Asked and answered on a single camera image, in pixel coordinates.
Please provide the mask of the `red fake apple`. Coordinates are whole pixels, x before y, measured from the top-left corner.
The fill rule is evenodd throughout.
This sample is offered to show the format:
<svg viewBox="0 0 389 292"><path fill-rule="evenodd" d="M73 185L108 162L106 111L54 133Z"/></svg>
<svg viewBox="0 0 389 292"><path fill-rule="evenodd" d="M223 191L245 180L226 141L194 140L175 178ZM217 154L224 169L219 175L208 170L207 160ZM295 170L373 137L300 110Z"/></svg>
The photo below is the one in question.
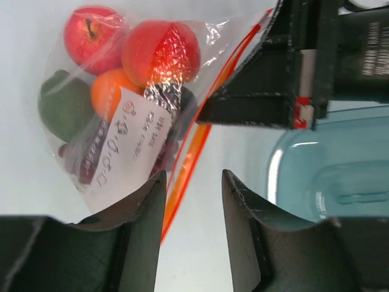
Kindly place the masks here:
<svg viewBox="0 0 389 292"><path fill-rule="evenodd" d="M63 30L70 58L92 75L122 66L120 50L125 36L123 16L100 5L75 9Z"/></svg>

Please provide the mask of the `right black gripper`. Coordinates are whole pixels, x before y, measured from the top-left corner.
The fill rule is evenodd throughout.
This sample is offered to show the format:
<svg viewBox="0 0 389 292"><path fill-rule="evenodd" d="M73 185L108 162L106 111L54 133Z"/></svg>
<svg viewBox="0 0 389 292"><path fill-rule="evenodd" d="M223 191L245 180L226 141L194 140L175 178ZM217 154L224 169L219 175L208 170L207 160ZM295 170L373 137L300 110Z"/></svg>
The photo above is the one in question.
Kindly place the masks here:
<svg viewBox="0 0 389 292"><path fill-rule="evenodd" d="M314 128L328 102L388 103L388 4L342 1L331 95L331 2L279 1L250 55L197 123Z"/></svg>

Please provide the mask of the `red orange fake peach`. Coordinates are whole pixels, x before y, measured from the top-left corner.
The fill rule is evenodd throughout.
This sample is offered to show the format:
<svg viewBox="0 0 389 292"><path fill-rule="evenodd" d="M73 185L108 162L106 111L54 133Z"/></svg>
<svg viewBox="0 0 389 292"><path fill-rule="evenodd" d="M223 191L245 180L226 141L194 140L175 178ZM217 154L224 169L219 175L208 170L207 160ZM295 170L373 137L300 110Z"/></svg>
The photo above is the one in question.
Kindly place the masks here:
<svg viewBox="0 0 389 292"><path fill-rule="evenodd" d="M194 31L178 21L147 20L132 28L121 49L123 68L137 86L190 82L198 74L201 50Z"/></svg>

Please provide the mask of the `orange fake orange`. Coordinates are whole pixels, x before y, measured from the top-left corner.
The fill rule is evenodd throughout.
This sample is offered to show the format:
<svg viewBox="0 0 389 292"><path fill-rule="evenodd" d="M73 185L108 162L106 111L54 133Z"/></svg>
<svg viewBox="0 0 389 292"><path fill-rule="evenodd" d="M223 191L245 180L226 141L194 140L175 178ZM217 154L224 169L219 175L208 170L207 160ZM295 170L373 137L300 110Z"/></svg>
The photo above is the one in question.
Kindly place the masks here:
<svg viewBox="0 0 389 292"><path fill-rule="evenodd" d="M131 82L123 68L112 69L99 75L91 87L91 102L95 113L111 122L121 100L121 87L143 94L144 89Z"/></svg>

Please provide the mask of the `purple fake grape bunch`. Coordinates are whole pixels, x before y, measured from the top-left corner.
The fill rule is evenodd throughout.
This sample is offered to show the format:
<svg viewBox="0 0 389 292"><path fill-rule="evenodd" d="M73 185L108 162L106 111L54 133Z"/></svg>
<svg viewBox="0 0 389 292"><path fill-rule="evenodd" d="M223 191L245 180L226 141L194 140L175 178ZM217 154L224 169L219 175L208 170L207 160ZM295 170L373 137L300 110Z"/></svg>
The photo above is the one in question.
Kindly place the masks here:
<svg viewBox="0 0 389 292"><path fill-rule="evenodd" d="M63 159L66 172L74 175L80 184L89 185L92 181L106 140L108 126L107 122L99 118L94 119L75 138L58 149L58 155ZM179 143L173 140L173 134L170 132L149 176L153 176L159 170L170 171L178 148Z"/></svg>

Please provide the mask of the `dark purple fake plum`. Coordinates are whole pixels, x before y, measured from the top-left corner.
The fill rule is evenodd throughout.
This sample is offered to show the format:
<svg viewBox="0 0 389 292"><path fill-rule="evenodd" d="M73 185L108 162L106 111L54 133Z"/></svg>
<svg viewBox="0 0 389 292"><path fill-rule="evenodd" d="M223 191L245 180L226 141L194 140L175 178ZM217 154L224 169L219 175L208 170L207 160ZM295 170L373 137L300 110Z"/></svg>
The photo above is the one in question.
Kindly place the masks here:
<svg viewBox="0 0 389 292"><path fill-rule="evenodd" d="M186 87L181 87L181 108L170 130L170 135L182 141L191 125L199 106L195 95Z"/></svg>

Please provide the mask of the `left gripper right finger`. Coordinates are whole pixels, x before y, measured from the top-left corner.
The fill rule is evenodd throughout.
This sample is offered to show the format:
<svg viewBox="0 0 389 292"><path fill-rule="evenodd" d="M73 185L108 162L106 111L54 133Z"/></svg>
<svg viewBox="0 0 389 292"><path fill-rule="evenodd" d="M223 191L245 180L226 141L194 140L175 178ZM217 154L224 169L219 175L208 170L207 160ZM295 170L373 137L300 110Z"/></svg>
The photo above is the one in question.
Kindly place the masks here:
<svg viewBox="0 0 389 292"><path fill-rule="evenodd" d="M388 219L290 214L222 173L234 291L387 291Z"/></svg>

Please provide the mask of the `clear zip top bag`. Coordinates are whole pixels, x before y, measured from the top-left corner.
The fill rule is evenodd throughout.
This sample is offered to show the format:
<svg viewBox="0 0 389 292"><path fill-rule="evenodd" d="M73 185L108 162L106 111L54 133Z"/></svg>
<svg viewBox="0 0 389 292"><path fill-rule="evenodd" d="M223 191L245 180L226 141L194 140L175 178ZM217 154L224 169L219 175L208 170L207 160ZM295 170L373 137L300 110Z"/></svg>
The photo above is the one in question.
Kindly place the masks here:
<svg viewBox="0 0 389 292"><path fill-rule="evenodd" d="M184 139L177 141L173 138L179 143L179 148L174 156L173 168L170 171L164 170L168 181L162 234L166 235L210 133L209 126L196 124L199 112L207 99L234 73L246 47L266 27L271 11L236 16L216 23L147 19L129 12L116 12L122 15L124 20L126 32L123 42L132 28L147 20L178 21L189 26L194 31L201 50L201 65L197 76L186 83L151 83L147 87L141 87L144 89L142 95L121 87L122 97L110 123L94 111L90 122L99 118L109 126L97 169L89 185L80 184L63 166L58 149L69 142L54 136L42 123L41 118L40 122L58 162L69 175L90 212L96 214L139 189L150 178L150 171L180 111L181 87L188 88L197 98L199 109ZM63 37L66 23L67 20L48 59L45 81L57 70L68 71L72 77L80 78L89 85L91 97L92 84L99 75L86 72L66 52ZM39 98L40 93L37 99L37 112Z"/></svg>

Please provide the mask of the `green fake avocado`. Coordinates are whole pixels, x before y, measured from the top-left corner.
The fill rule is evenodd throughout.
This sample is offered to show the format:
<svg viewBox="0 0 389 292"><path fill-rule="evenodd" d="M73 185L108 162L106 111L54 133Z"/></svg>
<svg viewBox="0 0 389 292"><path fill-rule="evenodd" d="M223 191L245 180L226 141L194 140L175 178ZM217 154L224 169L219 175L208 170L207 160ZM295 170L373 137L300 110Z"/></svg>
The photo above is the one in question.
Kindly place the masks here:
<svg viewBox="0 0 389 292"><path fill-rule="evenodd" d="M38 112L54 136L70 142L94 116L89 85L68 71L57 70L41 86Z"/></svg>

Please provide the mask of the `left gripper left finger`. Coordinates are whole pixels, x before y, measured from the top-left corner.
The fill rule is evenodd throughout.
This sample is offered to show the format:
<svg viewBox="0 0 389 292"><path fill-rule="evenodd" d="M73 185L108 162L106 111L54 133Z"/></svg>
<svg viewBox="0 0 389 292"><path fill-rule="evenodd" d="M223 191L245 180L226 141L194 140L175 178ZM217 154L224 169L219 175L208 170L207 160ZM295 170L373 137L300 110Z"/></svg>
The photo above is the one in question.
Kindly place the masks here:
<svg viewBox="0 0 389 292"><path fill-rule="evenodd" d="M167 175L77 224L1 217L2 291L153 291Z"/></svg>

